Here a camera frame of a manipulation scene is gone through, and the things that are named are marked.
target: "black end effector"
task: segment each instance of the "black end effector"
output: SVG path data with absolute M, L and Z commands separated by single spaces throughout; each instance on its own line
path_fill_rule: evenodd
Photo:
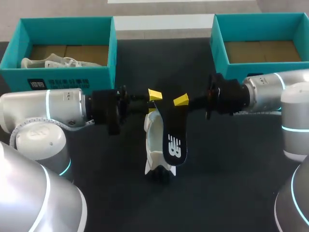
M 206 94 L 190 101 L 189 106 L 190 111 L 206 109 L 207 119 L 210 119 L 212 111 L 233 115 L 249 106 L 249 103 L 250 94 L 245 85 L 237 79 L 226 80 L 217 73 L 209 76 Z
M 132 102 L 140 101 L 138 107 L 131 107 Z M 143 95 L 128 95 L 126 87 L 118 89 L 93 91 L 85 96 L 85 106 L 88 120 L 94 120 L 97 125 L 107 125 L 109 135 L 118 135 L 120 126 L 126 117 L 133 113 L 146 112 L 147 97 Z

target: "cable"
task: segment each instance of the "cable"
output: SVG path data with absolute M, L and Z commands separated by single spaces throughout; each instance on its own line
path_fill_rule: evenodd
M 19 124 L 12 132 L 11 134 L 11 137 L 10 137 L 10 146 L 12 148 L 15 149 L 15 141 L 16 141 L 16 136 L 17 134 L 19 133 L 19 131 L 26 125 L 30 124 L 30 123 L 33 123 L 33 122 L 46 122 L 46 123 L 53 123 L 53 124 L 56 124 L 57 126 L 61 127 L 62 129 L 65 129 L 67 131 L 78 131 L 82 128 L 84 128 L 85 126 L 89 126 L 89 125 L 92 125 L 94 124 L 94 121 L 91 120 L 91 121 L 88 121 L 86 122 L 85 126 L 83 127 L 76 127 L 76 128 L 72 128 L 72 127 L 69 127 L 65 124 L 63 124 L 62 122 L 59 122 L 59 121 L 56 121 L 54 119 L 47 119 L 47 118 L 44 118 L 44 117 L 36 117 L 36 118 L 31 118 L 31 119 L 26 119 L 23 123 Z
M 256 113 L 250 113 L 246 111 L 240 111 L 237 113 L 234 113 L 233 115 L 281 115 L 281 112 L 279 111 L 270 111 L 270 112 L 256 112 Z

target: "white shoe upper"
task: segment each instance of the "white shoe upper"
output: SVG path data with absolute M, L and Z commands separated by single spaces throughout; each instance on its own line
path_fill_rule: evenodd
M 69 68 L 69 67 L 100 67 L 101 65 L 77 61 L 70 57 L 59 57 L 52 53 L 48 58 L 42 60 L 30 60 L 23 58 L 21 61 L 21 68 Z
M 176 167 L 167 164 L 163 156 L 163 120 L 157 110 L 146 115 L 144 130 L 146 131 L 147 151 L 145 174 L 162 165 L 166 170 L 176 175 Z

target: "gray floor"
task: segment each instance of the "gray floor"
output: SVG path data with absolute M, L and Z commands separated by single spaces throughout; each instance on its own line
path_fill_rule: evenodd
M 0 41 L 9 41 L 21 17 L 189 15 L 253 12 L 306 12 L 308 0 L 192 1 L 108 4 L 107 0 L 1 0 Z M 210 29 L 119 31 L 118 39 L 208 37 Z

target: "white floor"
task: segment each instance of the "white floor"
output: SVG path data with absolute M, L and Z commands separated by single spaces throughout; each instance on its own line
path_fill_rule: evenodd
M 214 14 L 116 16 L 116 30 L 211 29 Z

